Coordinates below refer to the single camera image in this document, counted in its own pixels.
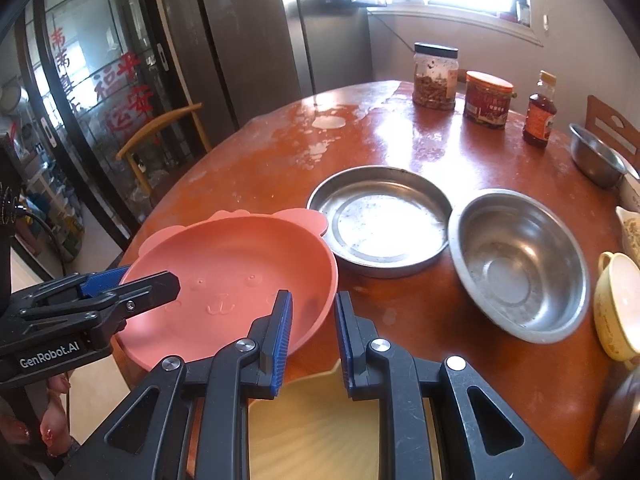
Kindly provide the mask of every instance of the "orange lid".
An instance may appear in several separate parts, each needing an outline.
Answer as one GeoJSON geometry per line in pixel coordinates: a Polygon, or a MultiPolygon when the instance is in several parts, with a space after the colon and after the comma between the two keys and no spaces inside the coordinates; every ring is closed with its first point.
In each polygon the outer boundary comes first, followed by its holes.
{"type": "Polygon", "coordinates": [[[483,72],[474,72],[473,70],[466,73],[466,80],[480,83],[482,86],[493,88],[501,92],[513,92],[513,84],[500,79],[495,75],[485,74],[483,72]]]}

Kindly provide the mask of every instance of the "yellow plate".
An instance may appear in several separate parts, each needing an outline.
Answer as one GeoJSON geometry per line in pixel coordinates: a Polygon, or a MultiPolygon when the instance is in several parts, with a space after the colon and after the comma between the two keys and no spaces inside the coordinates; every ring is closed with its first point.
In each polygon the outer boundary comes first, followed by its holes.
{"type": "MultiPolygon", "coordinates": [[[[425,409],[438,456],[428,399],[425,409]]],[[[249,406],[249,457],[252,480],[378,480],[378,402],[347,397],[338,361],[249,406]]]]}

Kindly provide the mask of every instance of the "label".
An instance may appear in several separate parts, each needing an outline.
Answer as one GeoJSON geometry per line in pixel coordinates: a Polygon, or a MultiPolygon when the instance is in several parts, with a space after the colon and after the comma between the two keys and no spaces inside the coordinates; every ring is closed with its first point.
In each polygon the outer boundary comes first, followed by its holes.
{"type": "Polygon", "coordinates": [[[488,91],[471,82],[466,85],[465,114],[480,123],[504,126],[510,103],[510,94],[488,91]]]}
{"type": "Polygon", "coordinates": [[[20,370],[28,374],[57,366],[85,353],[84,343],[78,335],[73,335],[51,341],[46,345],[30,349],[28,352],[18,352],[15,357],[20,365],[20,370]]]}
{"type": "Polygon", "coordinates": [[[456,86],[458,85],[458,70],[449,70],[447,74],[447,99],[456,96],[456,86]]]}
{"type": "Polygon", "coordinates": [[[549,140],[551,130],[554,127],[555,115],[530,104],[527,111],[527,121],[524,129],[540,140],[549,140]]]}

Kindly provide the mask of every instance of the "glass door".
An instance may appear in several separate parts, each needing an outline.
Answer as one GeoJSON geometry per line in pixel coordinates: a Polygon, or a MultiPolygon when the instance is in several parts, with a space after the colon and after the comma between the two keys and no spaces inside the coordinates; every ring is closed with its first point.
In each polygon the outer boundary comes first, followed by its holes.
{"type": "MultiPolygon", "coordinates": [[[[159,197],[145,193],[116,154],[152,118],[187,104],[179,86],[168,91],[177,75],[156,41],[161,29],[152,33],[150,15],[143,0],[33,0],[24,18],[47,120],[125,238],[135,234],[159,197]]],[[[187,118],[137,144],[132,155],[156,187],[177,180],[202,154],[194,139],[187,118]]]]}

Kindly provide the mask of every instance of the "white plastic container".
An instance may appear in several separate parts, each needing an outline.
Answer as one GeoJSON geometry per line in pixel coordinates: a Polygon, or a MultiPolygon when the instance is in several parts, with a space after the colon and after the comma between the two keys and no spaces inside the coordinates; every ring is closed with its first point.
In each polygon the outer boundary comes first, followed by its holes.
{"type": "Polygon", "coordinates": [[[620,180],[620,205],[635,213],[640,213],[640,182],[630,174],[620,180]]]}
{"type": "Polygon", "coordinates": [[[458,83],[458,50],[450,46],[415,43],[414,103],[453,110],[458,83]]]}

